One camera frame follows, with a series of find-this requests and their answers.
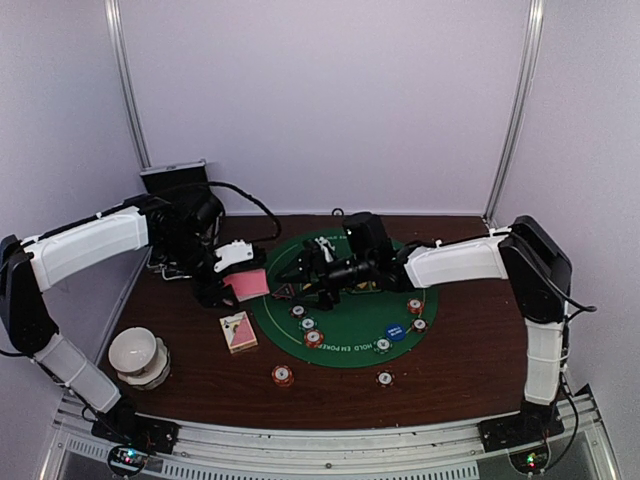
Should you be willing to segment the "red black triangular dealer button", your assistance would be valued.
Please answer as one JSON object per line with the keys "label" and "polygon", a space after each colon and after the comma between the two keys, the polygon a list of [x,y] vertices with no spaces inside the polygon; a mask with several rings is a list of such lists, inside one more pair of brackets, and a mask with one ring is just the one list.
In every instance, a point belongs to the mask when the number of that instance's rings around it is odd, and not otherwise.
{"label": "red black triangular dealer button", "polygon": [[291,283],[283,283],[271,293],[271,297],[274,300],[291,301],[296,297],[296,289]]}

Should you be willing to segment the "100 chips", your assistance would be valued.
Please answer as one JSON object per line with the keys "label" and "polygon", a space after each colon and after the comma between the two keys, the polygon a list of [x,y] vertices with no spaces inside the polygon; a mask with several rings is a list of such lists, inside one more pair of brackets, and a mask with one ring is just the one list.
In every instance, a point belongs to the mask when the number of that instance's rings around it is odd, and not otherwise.
{"label": "100 chips", "polygon": [[303,305],[294,305],[289,309],[292,318],[302,319],[307,315],[307,309]]}

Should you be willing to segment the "20 chips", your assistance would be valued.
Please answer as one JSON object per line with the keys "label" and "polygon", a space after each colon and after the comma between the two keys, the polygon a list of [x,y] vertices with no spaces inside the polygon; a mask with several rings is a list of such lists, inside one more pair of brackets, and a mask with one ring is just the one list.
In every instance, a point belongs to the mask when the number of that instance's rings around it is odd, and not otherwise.
{"label": "20 chips", "polygon": [[317,328],[317,322],[310,317],[303,318],[299,321],[299,329],[303,332],[314,330]]}

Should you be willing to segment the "red-backed playing card deck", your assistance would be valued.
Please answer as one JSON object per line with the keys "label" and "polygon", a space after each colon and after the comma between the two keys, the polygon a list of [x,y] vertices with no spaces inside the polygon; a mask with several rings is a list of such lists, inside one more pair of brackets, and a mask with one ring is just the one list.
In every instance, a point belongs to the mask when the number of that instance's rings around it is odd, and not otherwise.
{"label": "red-backed playing card deck", "polygon": [[239,302],[258,298],[270,293],[267,275],[264,269],[238,272],[226,276],[226,286],[231,286]]}

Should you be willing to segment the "red chips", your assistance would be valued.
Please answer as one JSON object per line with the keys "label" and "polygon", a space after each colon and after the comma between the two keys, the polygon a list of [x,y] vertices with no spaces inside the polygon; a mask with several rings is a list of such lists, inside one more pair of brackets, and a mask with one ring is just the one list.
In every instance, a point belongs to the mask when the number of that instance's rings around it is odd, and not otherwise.
{"label": "red chips", "polygon": [[318,348],[324,342],[324,334],[317,330],[311,329],[304,334],[304,343],[308,348]]}

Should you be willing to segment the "green chips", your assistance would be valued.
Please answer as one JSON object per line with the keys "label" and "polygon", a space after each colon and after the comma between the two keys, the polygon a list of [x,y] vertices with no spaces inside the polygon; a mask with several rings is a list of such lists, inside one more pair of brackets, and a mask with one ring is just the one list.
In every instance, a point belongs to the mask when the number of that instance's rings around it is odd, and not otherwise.
{"label": "green chips", "polygon": [[376,353],[383,354],[391,350],[392,343],[387,338],[379,338],[373,344]]}

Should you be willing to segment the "blue small blind button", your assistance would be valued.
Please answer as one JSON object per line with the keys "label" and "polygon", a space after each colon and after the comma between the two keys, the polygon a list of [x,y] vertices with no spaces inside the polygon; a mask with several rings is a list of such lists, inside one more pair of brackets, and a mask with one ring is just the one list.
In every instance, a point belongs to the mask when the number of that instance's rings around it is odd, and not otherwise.
{"label": "blue small blind button", "polygon": [[402,341],[406,335],[406,329],[400,324],[389,324],[385,329],[385,336],[392,342]]}

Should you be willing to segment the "red 5 chip stack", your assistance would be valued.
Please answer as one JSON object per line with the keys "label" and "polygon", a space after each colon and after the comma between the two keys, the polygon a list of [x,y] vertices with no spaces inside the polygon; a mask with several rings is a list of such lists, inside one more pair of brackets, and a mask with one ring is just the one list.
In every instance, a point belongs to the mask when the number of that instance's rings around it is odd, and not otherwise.
{"label": "red 5 chip stack", "polygon": [[280,387],[288,387],[294,382],[293,371],[286,365],[277,365],[271,372],[273,382]]}

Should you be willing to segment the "red chips mat edge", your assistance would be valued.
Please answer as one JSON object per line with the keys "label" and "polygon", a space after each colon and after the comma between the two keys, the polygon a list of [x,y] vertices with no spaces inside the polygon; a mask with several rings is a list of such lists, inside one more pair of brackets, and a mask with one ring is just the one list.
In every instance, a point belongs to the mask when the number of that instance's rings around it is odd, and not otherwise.
{"label": "red chips mat edge", "polygon": [[407,309],[413,315],[421,315],[424,310],[424,302],[417,298],[411,298],[407,301]]}

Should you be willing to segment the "placed 100 chip stack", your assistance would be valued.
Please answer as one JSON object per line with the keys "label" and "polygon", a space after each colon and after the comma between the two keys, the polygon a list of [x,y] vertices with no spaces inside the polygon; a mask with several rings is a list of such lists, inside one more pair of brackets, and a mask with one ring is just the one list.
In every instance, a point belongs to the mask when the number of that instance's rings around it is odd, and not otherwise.
{"label": "placed 100 chip stack", "polygon": [[395,375],[390,370],[382,370],[376,373],[376,384],[382,388],[388,388],[394,385]]}

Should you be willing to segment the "orange black 100 chip stack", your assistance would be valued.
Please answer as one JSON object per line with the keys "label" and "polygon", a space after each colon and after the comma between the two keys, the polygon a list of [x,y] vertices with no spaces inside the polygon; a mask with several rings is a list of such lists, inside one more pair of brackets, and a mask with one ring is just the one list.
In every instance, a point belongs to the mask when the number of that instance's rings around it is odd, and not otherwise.
{"label": "orange black 100 chip stack", "polygon": [[411,330],[416,333],[424,333],[428,329],[428,323],[422,318],[416,318],[411,322]]}

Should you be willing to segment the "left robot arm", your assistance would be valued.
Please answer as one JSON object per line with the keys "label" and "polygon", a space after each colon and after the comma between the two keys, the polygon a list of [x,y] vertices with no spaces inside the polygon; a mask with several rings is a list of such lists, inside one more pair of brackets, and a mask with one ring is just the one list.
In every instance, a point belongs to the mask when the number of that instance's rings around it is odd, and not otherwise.
{"label": "left robot arm", "polygon": [[26,239],[9,235],[1,241],[1,321],[12,356],[30,359],[60,381],[123,444],[143,436],[142,419],[116,383],[65,337],[46,297],[71,278],[148,248],[162,251],[190,277],[193,294],[204,307],[236,305],[225,277],[265,261],[254,240],[206,246],[171,203],[149,195],[44,234]]}

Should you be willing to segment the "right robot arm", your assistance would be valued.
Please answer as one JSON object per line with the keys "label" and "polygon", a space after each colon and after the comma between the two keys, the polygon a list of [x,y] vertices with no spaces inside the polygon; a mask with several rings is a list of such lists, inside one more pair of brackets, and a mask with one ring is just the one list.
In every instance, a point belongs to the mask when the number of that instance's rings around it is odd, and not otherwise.
{"label": "right robot arm", "polygon": [[403,293],[454,283],[500,280],[509,284],[527,333],[523,400],[513,419],[519,440],[535,440],[556,417],[556,401],[568,354],[567,313],[572,265],[561,248],[530,216],[471,239],[414,240],[393,245],[380,216],[359,212],[344,218],[349,256],[340,258],[329,240],[306,240],[275,278],[304,283],[294,301],[317,296],[314,307],[332,309],[341,290],[373,281]]}

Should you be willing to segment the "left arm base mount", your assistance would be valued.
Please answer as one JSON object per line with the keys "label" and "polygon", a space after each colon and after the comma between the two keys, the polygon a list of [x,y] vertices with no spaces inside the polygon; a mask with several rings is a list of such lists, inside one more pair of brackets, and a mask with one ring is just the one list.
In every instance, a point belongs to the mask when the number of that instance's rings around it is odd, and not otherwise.
{"label": "left arm base mount", "polygon": [[129,445],[146,453],[171,454],[178,439],[180,427],[168,420],[136,416],[129,433],[116,433],[102,422],[96,421],[91,434],[114,443]]}

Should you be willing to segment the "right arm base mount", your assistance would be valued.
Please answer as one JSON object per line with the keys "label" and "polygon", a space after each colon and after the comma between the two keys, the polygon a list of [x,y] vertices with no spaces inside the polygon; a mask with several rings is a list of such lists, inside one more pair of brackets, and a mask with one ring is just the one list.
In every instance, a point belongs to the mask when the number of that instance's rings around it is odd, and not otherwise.
{"label": "right arm base mount", "polygon": [[542,420],[540,417],[518,413],[481,421],[479,434],[485,452],[512,449],[542,442],[565,431],[561,420]]}

